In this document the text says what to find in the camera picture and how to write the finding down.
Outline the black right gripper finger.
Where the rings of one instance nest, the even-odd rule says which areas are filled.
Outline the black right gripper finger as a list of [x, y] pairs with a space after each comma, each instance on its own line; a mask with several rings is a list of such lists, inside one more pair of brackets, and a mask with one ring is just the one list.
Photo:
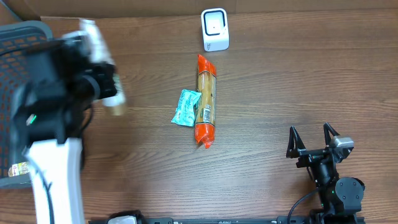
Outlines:
[[287, 156], [300, 156], [303, 151], [306, 151], [306, 147], [301, 140], [296, 128], [291, 126], [289, 129], [289, 143], [287, 146]]
[[323, 125], [323, 131], [324, 131], [326, 146], [329, 146], [329, 144], [331, 142], [331, 136], [334, 137], [334, 136], [340, 135], [337, 131], [335, 131], [335, 129], [329, 123], [325, 123]]

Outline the white tube with gold cap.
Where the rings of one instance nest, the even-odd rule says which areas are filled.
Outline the white tube with gold cap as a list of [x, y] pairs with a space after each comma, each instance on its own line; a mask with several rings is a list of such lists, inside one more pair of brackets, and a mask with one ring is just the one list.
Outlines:
[[[63, 38], [82, 37], [83, 43], [88, 47], [90, 62], [106, 62], [116, 66], [108, 46], [96, 25], [95, 21], [88, 19], [80, 19], [80, 30], [73, 31], [62, 35]], [[113, 72], [114, 86], [116, 87], [116, 95], [102, 100], [103, 106], [113, 116], [121, 116], [127, 111], [126, 97], [122, 88], [119, 75]]]

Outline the orange biscuit pack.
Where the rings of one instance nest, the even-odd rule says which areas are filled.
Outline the orange biscuit pack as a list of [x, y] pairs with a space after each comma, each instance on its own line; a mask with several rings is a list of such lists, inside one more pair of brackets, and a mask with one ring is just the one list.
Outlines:
[[208, 149], [215, 141], [216, 67], [198, 54], [197, 69], [197, 92], [201, 97], [195, 108], [195, 140]]

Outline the teal snack packet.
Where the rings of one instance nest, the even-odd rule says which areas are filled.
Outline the teal snack packet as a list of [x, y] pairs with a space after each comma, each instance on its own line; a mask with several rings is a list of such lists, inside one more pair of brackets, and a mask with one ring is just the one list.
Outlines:
[[198, 103], [200, 97], [201, 93], [199, 92], [182, 90], [175, 110], [175, 115], [172, 118], [171, 123], [181, 126], [194, 126], [196, 119], [194, 107]]

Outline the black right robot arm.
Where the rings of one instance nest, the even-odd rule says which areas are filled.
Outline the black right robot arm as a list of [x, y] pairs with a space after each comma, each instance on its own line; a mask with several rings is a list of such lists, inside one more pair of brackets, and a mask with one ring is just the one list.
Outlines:
[[[329, 123], [323, 125], [325, 147], [308, 150], [294, 126], [289, 129], [286, 157], [297, 158], [296, 166], [306, 168], [315, 189], [297, 200], [286, 217], [287, 223], [364, 223], [358, 218], [366, 189], [364, 182], [354, 177], [340, 177], [336, 165], [354, 149], [349, 136], [340, 135]], [[294, 218], [295, 208], [317, 194], [321, 207], [310, 211], [305, 218]]]

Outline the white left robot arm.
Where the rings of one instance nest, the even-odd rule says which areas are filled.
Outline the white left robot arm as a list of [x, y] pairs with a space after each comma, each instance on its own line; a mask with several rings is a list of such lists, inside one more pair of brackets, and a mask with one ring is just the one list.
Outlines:
[[84, 223], [80, 172], [85, 111], [116, 95], [98, 34], [72, 32], [23, 50], [29, 81], [12, 100], [11, 142], [28, 161], [38, 223]]

